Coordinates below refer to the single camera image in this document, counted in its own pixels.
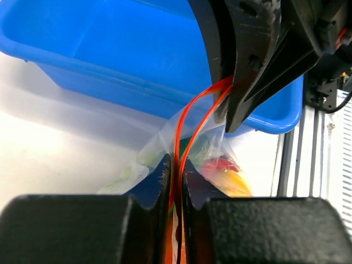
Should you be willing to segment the clear zip top bag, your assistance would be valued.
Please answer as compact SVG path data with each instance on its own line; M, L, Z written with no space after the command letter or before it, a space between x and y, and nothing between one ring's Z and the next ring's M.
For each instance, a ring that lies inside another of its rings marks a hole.
M177 259L180 259L181 263L186 262L185 243L177 242L178 215L175 203L180 201L176 197L180 192L173 185L181 184L181 174L186 172L187 161L190 161L195 170L200 173L202 180L219 190L214 185L213 179L219 172L226 170L216 169L203 172L201 167L206 160L211 158L224 157L233 160L240 169L238 173L250 185L229 142L224 138L225 119L215 121L213 118L216 110L229 94L229 84L229 78L225 78L197 95L164 125L132 161L149 167L150 173L145 179L150 180L151 173L156 170L162 157L166 154L171 157L172 186L168 206L164 263L176 263Z

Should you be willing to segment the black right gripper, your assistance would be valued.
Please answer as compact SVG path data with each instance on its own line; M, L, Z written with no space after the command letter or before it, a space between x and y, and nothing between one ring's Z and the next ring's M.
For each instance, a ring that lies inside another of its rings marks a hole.
M236 67L225 130L235 132L263 101L350 43L351 1L226 1Z

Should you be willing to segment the orange yellow bell pepper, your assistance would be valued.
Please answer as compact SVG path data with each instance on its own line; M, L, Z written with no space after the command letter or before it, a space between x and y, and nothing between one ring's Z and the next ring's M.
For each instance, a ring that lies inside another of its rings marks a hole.
M234 170L219 172L213 179L214 185L229 197L251 197L252 190L248 182Z

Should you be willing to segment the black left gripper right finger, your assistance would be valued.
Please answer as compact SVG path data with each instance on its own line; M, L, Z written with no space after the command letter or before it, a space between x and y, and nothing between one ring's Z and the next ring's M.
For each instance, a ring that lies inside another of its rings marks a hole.
M349 236L327 200L231 198L190 161L182 196L188 263L349 262Z

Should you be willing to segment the red chili pepper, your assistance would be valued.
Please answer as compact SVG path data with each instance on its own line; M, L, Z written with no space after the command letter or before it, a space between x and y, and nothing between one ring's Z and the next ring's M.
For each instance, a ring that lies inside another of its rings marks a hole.
M227 159L224 157L208 159L203 163L201 168L203 172L216 169L232 170L235 172L240 171L238 165L232 159Z

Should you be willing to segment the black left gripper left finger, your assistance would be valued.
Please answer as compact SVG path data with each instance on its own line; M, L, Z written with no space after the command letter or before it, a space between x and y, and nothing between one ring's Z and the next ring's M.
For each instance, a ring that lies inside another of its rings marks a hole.
M171 157L123 195L20 195L1 213L1 263L163 263Z

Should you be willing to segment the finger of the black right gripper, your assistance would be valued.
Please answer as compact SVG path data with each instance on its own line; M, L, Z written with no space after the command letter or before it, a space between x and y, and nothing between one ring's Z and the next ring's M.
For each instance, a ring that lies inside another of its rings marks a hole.
M198 0L188 3L205 44L212 82L229 78L230 92L233 92L237 64L237 2Z

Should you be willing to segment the white cauliflower with leaves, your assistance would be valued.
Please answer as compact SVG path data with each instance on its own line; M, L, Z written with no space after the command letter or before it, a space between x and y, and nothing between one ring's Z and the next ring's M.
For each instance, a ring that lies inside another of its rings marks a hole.
M118 175L117 179L100 188L97 194L125 194L150 173L149 167L130 162Z

